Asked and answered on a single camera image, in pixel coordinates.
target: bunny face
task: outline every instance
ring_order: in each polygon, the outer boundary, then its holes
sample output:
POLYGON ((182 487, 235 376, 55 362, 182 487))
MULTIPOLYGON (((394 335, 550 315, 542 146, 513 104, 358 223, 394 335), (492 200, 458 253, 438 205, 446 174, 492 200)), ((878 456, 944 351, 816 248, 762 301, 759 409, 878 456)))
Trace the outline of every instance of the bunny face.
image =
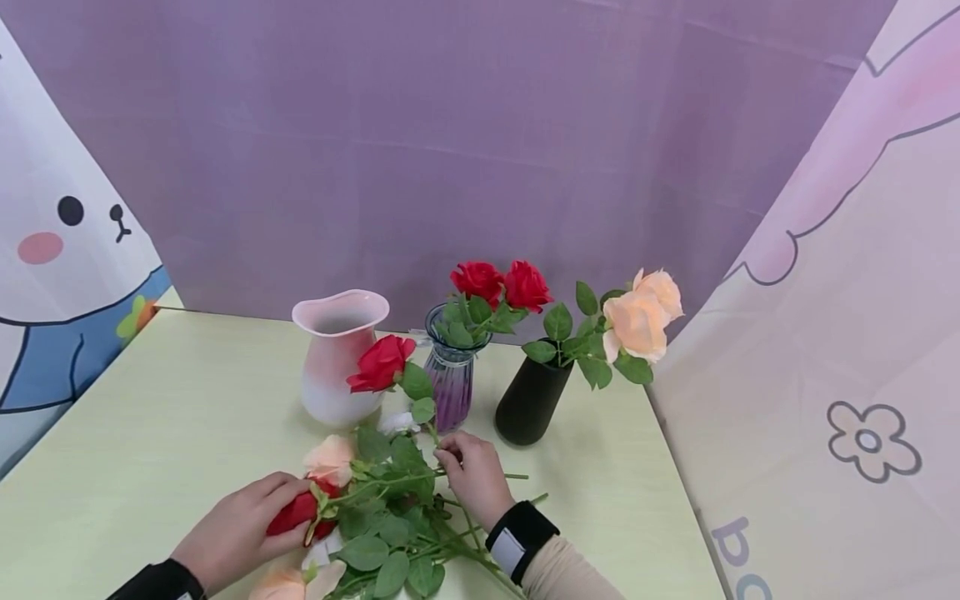
POLYGON ((160 266, 150 237, 89 163, 0 178, 0 320, 80 317, 124 298, 160 266))

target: left hand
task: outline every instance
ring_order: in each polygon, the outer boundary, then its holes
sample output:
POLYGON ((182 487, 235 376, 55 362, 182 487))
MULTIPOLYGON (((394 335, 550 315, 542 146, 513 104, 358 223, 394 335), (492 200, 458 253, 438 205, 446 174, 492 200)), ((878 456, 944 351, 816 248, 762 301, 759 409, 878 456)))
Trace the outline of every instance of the left hand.
POLYGON ((279 536, 267 525, 280 509, 310 490, 310 482, 276 472, 234 492, 213 507, 170 558, 193 573, 213 596, 262 564, 302 547, 309 521, 279 536))

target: vase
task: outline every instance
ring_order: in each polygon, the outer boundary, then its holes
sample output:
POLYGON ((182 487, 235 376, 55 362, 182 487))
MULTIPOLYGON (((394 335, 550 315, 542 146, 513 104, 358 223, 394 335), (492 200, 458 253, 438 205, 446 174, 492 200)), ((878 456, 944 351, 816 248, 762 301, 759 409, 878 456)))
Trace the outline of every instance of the vase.
POLYGON ((423 368, 433 382, 433 399, 437 403, 437 431, 449 433, 464 423, 473 402, 473 359, 487 347, 490 333, 471 348, 448 346, 437 333, 436 323, 444 305, 434 306, 426 316, 426 332, 433 341, 430 357, 423 368))
POLYGON ((293 321, 311 335, 300 377, 300 401, 314 419, 338 429, 371 415, 383 392, 352 393, 347 377, 373 343, 373 328, 387 318, 390 304, 366 290, 348 290, 294 306, 293 321))
POLYGON ((526 357, 496 407, 493 423, 500 437, 514 445, 538 442, 550 426, 571 371, 572 362, 561 368, 526 357))

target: purple glass vase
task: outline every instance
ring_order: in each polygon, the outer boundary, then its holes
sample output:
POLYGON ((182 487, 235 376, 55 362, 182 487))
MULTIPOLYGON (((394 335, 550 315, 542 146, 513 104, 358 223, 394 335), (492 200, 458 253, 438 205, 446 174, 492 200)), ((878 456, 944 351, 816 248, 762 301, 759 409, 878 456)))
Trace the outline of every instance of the purple glass vase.
POLYGON ((433 382, 433 399, 437 403, 437 431, 449 433, 467 419, 473 401, 473 358, 487 347, 491 334, 471 348, 448 346, 437 333, 436 322, 444 305, 434 306, 426 316, 426 332, 433 341, 430 357, 423 368, 433 382))

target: bunny eye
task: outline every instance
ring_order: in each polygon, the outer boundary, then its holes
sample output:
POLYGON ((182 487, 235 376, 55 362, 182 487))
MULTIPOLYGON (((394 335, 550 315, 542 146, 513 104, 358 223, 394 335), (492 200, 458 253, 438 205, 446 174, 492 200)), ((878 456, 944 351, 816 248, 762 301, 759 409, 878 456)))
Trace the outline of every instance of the bunny eye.
POLYGON ((64 225, 74 227, 84 219, 84 205, 73 196, 64 196, 57 204, 57 214, 64 225))

